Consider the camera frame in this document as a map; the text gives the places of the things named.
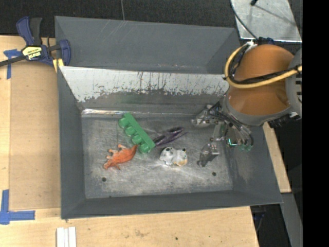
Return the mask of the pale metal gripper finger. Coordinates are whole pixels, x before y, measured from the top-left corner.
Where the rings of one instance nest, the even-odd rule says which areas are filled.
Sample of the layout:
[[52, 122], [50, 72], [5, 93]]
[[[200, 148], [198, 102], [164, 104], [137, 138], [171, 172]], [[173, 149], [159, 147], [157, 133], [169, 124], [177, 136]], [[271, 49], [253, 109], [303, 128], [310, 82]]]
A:
[[211, 142], [211, 143], [207, 143], [205, 145], [205, 154], [206, 155], [219, 155], [220, 151], [218, 148], [218, 144]]
[[208, 162], [213, 161], [214, 158], [218, 156], [218, 152], [201, 152], [198, 160], [198, 165], [205, 167]]

